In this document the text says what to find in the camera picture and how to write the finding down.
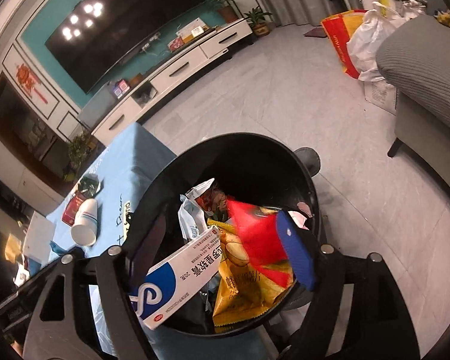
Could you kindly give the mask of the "blue textured cloth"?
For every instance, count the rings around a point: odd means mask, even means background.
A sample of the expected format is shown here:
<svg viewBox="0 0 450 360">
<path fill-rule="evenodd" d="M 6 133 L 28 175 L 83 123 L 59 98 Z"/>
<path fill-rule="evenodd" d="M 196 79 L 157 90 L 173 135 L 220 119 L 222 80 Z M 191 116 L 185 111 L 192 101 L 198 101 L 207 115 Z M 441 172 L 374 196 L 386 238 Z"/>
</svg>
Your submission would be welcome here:
<svg viewBox="0 0 450 360">
<path fill-rule="evenodd" d="M 56 242 L 54 242 L 54 241 L 50 241 L 50 242 L 49 242 L 49 246 L 50 246 L 51 251 L 52 251 L 55 255 L 57 255 L 57 256 L 59 256 L 59 257 L 62 257 L 62 256 L 64 256 L 64 255 L 67 255 L 67 254 L 70 253 L 69 250 L 63 249 L 62 247 L 60 247 L 60 246 L 59 246 Z"/>
</svg>

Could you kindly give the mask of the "white plastic bag on floor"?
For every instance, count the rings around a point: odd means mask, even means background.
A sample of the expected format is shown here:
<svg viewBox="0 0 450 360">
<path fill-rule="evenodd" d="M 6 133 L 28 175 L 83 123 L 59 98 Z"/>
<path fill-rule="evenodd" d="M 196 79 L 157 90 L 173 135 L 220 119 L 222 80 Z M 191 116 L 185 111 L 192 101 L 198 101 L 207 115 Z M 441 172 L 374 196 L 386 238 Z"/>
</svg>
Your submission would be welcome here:
<svg viewBox="0 0 450 360">
<path fill-rule="evenodd" d="M 378 49 L 407 21 L 425 14 L 425 6 L 413 1 L 399 4 L 398 10 L 380 2 L 373 2 L 373 6 L 365 13 L 362 24 L 346 45 L 358 79 L 362 82 L 384 80 L 376 63 Z"/>
</svg>

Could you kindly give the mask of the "white blue paper cup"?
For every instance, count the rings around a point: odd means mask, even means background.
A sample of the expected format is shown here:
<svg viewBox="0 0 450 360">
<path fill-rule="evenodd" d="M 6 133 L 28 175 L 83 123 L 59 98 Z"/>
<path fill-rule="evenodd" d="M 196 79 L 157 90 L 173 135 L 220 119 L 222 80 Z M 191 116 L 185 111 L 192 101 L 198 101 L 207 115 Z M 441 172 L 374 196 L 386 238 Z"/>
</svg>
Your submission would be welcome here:
<svg viewBox="0 0 450 360">
<path fill-rule="evenodd" d="M 89 198 L 79 207 L 70 229 L 72 240 L 80 246 L 91 246 L 97 241 L 98 203 Z"/>
</svg>

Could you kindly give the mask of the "green red snack wrapper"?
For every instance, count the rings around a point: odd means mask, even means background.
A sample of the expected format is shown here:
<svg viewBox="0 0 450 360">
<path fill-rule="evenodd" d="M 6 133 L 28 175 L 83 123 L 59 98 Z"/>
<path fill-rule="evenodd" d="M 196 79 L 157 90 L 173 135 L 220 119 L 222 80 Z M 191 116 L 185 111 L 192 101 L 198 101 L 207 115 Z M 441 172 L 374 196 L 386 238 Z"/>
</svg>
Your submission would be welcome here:
<svg viewBox="0 0 450 360">
<path fill-rule="evenodd" d="M 211 178 L 192 187 L 187 191 L 185 196 L 205 212 L 207 219 L 211 218 L 224 223 L 228 221 L 227 196 L 218 187 L 215 178 Z"/>
</svg>

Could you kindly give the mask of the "translucent storage box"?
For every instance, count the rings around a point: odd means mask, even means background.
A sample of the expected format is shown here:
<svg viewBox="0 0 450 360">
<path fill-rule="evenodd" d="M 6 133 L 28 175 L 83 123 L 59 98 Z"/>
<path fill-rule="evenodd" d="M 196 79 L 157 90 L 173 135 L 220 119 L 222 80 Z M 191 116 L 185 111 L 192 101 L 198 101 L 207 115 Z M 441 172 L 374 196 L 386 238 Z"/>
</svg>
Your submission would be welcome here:
<svg viewBox="0 0 450 360">
<path fill-rule="evenodd" d="M 92 131 L 99 122 L 116 106 L 118 100 L 113 93 L 113 85 L 108 82 L 92 96 L 78 115 L 80 123 Z"/>
</svg>

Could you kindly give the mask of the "yellow chip bag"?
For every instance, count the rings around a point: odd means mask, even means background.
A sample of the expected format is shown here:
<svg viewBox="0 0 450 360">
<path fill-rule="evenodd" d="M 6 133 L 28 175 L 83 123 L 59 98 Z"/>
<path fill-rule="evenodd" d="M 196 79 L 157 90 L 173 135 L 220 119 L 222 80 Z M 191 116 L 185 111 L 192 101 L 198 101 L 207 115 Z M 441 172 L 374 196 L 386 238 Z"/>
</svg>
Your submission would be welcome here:
<svg viewBox="0 0 450 360">
<path fill-rule="evenodd" d="M 266 314 L 293 282 L 284 289 L 255 270 L 233 225 L 213 219 L 207 219 L 207 224 L 218 228 L 223 253 L 212 316 L 215 331 L 222 333 Z"/>
</svg>

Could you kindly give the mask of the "clear blister packaging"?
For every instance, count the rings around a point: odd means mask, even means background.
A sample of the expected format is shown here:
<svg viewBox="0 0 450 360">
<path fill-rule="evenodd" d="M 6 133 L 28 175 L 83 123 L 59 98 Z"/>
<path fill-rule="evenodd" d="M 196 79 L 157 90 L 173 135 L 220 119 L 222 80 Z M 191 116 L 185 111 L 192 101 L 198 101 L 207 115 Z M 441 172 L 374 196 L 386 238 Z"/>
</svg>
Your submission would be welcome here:
<svg viewBox="0 0 450 360">
<path fill-rule="evenodd" d="M 205 212 L 185 195 L 180 196 L 181 206 L 178 209 L 178 223 L 184 240 L 190 242 L 208 230 Z"/>
</svg>

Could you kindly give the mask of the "red cigarette carton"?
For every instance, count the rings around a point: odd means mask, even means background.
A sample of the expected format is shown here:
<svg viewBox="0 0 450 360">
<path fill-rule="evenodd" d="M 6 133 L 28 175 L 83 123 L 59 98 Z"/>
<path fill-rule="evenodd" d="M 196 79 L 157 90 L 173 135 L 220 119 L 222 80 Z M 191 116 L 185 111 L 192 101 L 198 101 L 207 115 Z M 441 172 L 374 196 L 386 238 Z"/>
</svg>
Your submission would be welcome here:
<svg viewBox="0 0 450 360">
<path fill-rule="evenodd" d="M 85 200 L 86 198 L 81 193 L 75 193 L 66 204 L 61 221 L 70 227 L 73 226 L 76 214 Z"/>
</svg>

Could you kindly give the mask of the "potted plant by cabinet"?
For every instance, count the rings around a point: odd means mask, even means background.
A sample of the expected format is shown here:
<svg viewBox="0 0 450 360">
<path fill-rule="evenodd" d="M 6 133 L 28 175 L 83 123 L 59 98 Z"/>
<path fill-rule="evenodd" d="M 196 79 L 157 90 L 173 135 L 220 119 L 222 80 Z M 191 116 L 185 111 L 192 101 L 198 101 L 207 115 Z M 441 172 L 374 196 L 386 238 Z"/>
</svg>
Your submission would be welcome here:
<svg viewBox="0 0 450 360">
<path fill-rule="evenodd" d="M 206 0 L 213 11 L 218 12 L 227 24 L 239 19 L 236 11 L 232 7 L 232 0 Z"/>
</svg>

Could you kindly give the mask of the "black trash bin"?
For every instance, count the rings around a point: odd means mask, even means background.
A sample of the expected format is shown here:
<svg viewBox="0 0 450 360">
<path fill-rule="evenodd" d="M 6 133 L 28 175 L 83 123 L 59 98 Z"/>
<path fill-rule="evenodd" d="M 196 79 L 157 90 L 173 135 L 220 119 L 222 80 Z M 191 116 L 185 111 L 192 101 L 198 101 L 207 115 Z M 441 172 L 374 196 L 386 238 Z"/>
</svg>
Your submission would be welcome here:
<svg viewBox="0 0 450 360">
<path fill-rule="evenodd" d="M 150 330 L 240 334 L 298 293 L 280 243 L 284 211 L 320 236 L 311 171 L 267 136 L 231 133 L 186 150 L 148 186 L 130 223 L 130 302 Z"/>
</svg>

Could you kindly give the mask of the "red snack bag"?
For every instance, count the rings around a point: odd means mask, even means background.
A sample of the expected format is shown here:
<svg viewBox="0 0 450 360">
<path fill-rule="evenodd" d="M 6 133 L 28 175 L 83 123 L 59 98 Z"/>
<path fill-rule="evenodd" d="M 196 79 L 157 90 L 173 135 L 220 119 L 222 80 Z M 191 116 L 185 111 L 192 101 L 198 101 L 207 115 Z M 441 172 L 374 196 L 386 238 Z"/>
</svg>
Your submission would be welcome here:
<svg viewBox="0 0 450 360">
<path fill-rule="evenodd" d="M 293 273 L 276 230 L 279 211 L 232 199 L 227 209 L 251 266 L 278 286 L 289 287 Z"/>
</svg>

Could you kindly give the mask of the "white blue medicine box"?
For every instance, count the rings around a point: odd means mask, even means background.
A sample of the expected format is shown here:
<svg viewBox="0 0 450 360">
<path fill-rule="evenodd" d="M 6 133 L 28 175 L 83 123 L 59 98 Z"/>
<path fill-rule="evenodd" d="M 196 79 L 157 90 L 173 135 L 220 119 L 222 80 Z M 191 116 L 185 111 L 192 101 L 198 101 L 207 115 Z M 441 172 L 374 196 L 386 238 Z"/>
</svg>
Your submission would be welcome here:
<svg viewBox="0 0 450 360">
<path fill-rule="evenodd" d="M 212 226 L 151 267 L 129 294 L 139 321 L 158 328 L 216 275 L 221 260 L 220 232 Z"/>
</svg>

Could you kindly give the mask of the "pink plastic bag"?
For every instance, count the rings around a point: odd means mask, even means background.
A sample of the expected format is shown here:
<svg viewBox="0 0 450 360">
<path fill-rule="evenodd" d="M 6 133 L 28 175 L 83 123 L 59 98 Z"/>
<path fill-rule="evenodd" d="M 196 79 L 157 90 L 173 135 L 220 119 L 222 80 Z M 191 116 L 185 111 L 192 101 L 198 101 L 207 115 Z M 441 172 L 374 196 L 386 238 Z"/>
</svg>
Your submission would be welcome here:
<svg viewBox="0 0 450 360">
<path fill-rule="evenodd" d="M 288 211 L 295 225 L 298 228 L 310 230 L 313 222 L 313 214 L 310 206 L 306 202 L 297 203 L 297 208 Z"/>
</svg>

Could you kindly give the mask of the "potted plant on floor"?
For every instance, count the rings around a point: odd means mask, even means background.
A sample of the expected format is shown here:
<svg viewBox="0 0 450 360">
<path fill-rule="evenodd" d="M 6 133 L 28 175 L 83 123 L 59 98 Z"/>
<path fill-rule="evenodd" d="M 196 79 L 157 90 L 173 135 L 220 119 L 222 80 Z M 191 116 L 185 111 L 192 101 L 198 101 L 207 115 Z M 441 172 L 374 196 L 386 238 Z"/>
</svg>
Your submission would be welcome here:
<svg viewBox="0 0 450 360">
<path fill-rule="evenodd" d="M 272 18 L 272 13 L 263 10 L 261 7 L 254 7 L 244 14 L 244 18 L 256 37 L 261 38 L 270 34 L 266 19 Z"/>
</svg>

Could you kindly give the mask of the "dark green foil bag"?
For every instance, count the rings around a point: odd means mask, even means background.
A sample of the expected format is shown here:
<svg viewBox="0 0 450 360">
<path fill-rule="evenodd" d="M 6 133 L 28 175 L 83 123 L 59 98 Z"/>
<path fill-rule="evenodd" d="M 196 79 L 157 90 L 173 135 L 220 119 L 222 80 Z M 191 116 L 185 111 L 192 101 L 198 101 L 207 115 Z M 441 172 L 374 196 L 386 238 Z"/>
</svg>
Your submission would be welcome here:
<svg viewBox="0 0 450 360">
<path fill-rule="evenodd" d="M 96 174 L 85 174 L 78 182 L 77 192 L 86 199 L 94 198 L 100 190 L 101 182 Z"/>
</svg>

